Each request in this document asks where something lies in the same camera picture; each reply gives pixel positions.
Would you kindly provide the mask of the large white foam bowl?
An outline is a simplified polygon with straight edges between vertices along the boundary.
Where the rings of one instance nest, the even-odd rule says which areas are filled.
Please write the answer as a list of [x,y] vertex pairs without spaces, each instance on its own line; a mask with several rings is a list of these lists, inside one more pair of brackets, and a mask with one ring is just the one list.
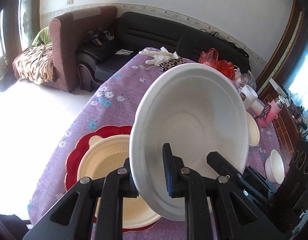
[[281,185],[285,171],[281,155],[277,150],[272,150],[265,162],[265,174],[268,181]]

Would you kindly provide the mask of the large red glass plate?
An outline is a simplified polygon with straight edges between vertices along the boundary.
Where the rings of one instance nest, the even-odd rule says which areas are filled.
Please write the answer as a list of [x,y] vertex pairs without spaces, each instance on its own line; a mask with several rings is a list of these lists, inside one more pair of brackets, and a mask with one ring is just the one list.
[[[103,178],[123,167],[129,157],[131,126],[103,126],[84,135],[66,160],[65,188],[69,190],[83,177]],[[123,231],[142,231],[161,219],[141,196],[123,200]]]

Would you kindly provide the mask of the cream ribbed plastic bowl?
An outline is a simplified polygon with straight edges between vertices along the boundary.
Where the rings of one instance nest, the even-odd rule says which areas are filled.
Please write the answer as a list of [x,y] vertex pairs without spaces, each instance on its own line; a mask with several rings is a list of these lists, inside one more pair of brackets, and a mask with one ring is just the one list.
[[246,112],[246,115],[248,123],[248,143],[250,147],[255,147],[260,141],[259,128],[253,116],[248,112]]

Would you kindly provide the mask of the wooden sideboard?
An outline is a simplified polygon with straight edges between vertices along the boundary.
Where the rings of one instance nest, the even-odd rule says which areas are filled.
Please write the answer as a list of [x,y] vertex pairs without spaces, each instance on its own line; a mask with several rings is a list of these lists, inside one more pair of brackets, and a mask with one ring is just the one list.
[[[259,94],[260,100],[264,103],[270,103],[277,96],[278,93],[271,85],[267,85]],[[278,113],[278,117],[272,123],[278,137],[280,149],[284,154],[292,157],[298,142],[301,140],[301,133],[286,105],[283,106]]]

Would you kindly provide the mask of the black phone stand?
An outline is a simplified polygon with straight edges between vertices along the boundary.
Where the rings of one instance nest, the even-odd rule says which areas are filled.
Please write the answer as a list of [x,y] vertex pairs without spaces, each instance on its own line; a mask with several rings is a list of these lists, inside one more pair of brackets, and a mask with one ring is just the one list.
[[254,119],[255,119],[255,120],[260,119],[260,120],[262,120],[262,121],[265,121],[266,118],[267,118],[267,116],[268,116],[268,114],[270,113],[270,110],[271,110],[271,105],[267,103],[267,104],[264,106],[262,112],[261,112],[259,115],[255,116]]

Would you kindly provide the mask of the pink knit-sleeved thermos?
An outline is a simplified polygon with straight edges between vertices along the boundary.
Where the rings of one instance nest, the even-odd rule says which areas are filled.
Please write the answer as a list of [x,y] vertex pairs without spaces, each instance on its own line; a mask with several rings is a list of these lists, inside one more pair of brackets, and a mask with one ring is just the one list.
[[256,120],[257,123],[262,126],[262,127],[266,127],[268,126],[269,123],[271,123],[274,119],[276,119],[278,117],[279,112],[282,110],[283,108],[283,104],[284,104],[284,100],[282,100],[282,97],[279,96],[277,98],[274,98],[270,103],[268,103],[271,105],[271,110],[270,113],[268,114],[267,118],[265,121],[262,121],[260,119]]

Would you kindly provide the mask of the purple floral tablecloth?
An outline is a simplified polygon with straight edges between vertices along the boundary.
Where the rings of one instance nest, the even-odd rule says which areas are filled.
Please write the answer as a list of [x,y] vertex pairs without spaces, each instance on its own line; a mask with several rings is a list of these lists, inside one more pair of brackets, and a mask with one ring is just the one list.
[[[150,68],[146,65],[147,59],[147,56],[135,55],[101,85],[66,131],[51,155],[29,202],[28,214],[33,225],[65,193],[65,162],[81,137],[103,126],[133,125],[136,109],[143,95],[163,73],[157,67]],[[259,144],[249,148],[247,166],[252,166],[264,176],[264,164],[271,151],[278,150],[282,159],[283,153],[273,124],[266,128],[261,127],[260,135]],[[124,233],[123,239],[185,239],[185,224],[160,219],[150,229]]]

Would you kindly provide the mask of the red plastic bag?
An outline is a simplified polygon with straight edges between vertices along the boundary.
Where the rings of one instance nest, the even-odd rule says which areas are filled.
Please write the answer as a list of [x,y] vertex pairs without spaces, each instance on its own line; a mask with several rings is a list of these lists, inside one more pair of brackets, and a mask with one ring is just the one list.
[[203,51],[198,59],[198,63],[214,68],[231,80],[235,77],[234,64],[226,60],[219,60],[219,53],[214,48],[209,49],[207,52]]

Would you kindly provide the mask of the leopard print pouch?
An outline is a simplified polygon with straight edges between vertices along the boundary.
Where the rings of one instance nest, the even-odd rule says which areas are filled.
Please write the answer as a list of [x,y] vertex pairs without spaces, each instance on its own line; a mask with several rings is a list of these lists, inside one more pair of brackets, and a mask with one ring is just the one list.
[[167,61],[167,62],[163,62],[163,63],[160,63],[159,66],[158,66],[158,69],[162,72],[165,72],[171,68],[174,68],[175,66],[178,66],[180,64],[184,64],[185,61],[183,60],[183,58],[178,58],[178,59],[172,59],[170,61]]

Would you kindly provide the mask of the floral blanket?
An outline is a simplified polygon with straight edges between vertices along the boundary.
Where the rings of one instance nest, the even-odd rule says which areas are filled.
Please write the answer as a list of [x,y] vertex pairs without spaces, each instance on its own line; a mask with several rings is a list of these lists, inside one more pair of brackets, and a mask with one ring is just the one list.
[[36,85],[56,80],[52,57],[52,46],[40,44],[28,47],[13,61],[13,70],[21,79]]

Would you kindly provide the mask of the white gloves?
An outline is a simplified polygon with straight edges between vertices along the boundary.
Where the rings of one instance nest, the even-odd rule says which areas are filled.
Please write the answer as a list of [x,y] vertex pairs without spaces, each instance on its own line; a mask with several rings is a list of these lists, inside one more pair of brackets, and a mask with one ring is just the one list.
[[143,49],[139,54],[151,57],[151,59],[146,61],[146,64],[153,66],[159,66],[161,63],[179,59],[176,52],[170,53],[165,47],[162,47],[160,51]]

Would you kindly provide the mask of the green pillow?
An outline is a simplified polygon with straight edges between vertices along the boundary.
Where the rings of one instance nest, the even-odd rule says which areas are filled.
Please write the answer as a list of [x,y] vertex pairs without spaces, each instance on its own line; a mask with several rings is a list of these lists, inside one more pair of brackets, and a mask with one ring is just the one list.
[[38,32],[38,34],[36,35],[36,37],[34,38],[31,46],[36,47],[39,46],[41,44],[44,45],[51,45],[52,41],[50,38],[50,34],[49,34],[49,27],[45,27],[43,29],[41,29],[40,32]]

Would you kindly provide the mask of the black leather sofa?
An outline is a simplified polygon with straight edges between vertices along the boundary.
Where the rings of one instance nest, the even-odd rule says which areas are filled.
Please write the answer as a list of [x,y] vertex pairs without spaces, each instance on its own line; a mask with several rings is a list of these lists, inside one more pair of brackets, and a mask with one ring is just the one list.
[[125,12],[108,30],[90,31],[76,51],[81,89],[90,92],[99,87],[146,47],[165,47],[193,61],[198,61],[203,51],[214,48],[221,60],[231,62],[242,73],[251,69],[248,53],[215,33],[163,18]]

